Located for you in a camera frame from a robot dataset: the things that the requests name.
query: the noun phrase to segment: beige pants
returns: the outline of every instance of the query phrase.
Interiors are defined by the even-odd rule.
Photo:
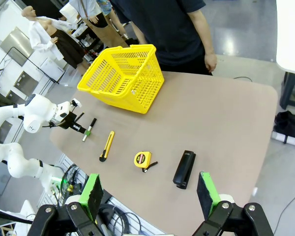
[[[123,40],[123,38],[118,34],[114,27],[108,23],[108,26],[104,28],[99,28],[94,26],[88,19],[83,19],[88,27],[99,37],[99,39],[107,45],[107,47],[117,47],[122,46],[124,48],[129,47],[128,44]]]

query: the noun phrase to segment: yellow basket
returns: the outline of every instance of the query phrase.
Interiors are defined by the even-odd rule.
[[[78,90],[145,114],[164,83],[155,51],[151,44],[105,49],[82,77]]]

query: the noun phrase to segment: shoe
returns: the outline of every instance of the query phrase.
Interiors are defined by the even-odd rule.
[[[284,134],[284,135],[295,138],[295,125],[289,121],[283,121],[276,124],[273,130],[280,134]]]
[[[276,124],[279,124],[284,121],[290,121],[293,125],[295,125],[295,115],[292,114],[290,111],[279,112],[276,115],[274,122]]]

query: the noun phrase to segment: mannequin head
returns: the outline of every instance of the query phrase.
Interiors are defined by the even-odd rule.
[[[32,6],[27,6],[23,9],[22,16],[26,18],[34,18],[36,17],[36,12]]]

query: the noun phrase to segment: black stool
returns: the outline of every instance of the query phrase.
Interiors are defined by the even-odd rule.
[[[282,82],[280,106],[285,110],[288,105],[295,107],[295,101],[290,97],[295,86],[295,74],[285,72],[284,81]]]

